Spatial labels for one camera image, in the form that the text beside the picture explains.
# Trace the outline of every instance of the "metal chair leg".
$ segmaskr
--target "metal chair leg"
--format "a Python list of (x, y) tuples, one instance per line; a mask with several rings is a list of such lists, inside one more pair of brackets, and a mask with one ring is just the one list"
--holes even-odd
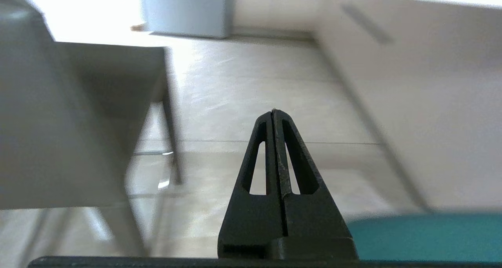
[(164, 116), (167, 122), (167, 131), (169, 134), (169, 142), (171, 144), (171, 151), (173, 152), (173, 161), (174, 161), (174, 184), (183, 184), (183, 173), (181, 164), (181, 154), (178, 145), (178, 136), (176, 131), (176, 124), (174, 123), (172, 102), (169, 93), (169, 87), (166, 87), (164, 97), (162, 98), (162, 107), (164, 108)]

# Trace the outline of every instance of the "drawer handle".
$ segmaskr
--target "drawer handle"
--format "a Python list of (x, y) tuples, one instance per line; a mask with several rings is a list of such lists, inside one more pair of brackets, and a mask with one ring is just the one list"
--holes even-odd
[(376, 42), (382, 45), (392, 44), (394, 39), (377, 25), (369, 16), (353, 4), (342, 5), (342, 11), (350, 17), (359, 27), (364, 29)]

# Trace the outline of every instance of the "teal object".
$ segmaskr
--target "teal object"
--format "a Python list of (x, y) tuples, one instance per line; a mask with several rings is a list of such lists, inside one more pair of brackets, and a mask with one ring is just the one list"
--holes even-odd
[(386, 217), (348, 228), (361, 260), (502, 262), (502, 214)]

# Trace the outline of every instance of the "baseboard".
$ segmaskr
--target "baseboard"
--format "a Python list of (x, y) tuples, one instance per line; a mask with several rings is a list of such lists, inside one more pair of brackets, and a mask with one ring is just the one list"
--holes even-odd
[(244, 27), (244, 26), (233, 27), (232, 35), (260, 37), (260, 38), (279, 38), (279, 39), (301, 40), (301, 41), (314, 40), (314, 37), (312, 36), (311, 32), (275, 30), (275, 29)]

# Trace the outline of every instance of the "white cabinet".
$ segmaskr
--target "white cabinet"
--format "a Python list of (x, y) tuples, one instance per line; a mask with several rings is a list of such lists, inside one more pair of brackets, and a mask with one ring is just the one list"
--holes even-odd
[[(371, 24), (347, 19), (346, 4)], [(326, 11), (319, 43), (427, 202), (502, 209), (502, 11), (414, 0)]]

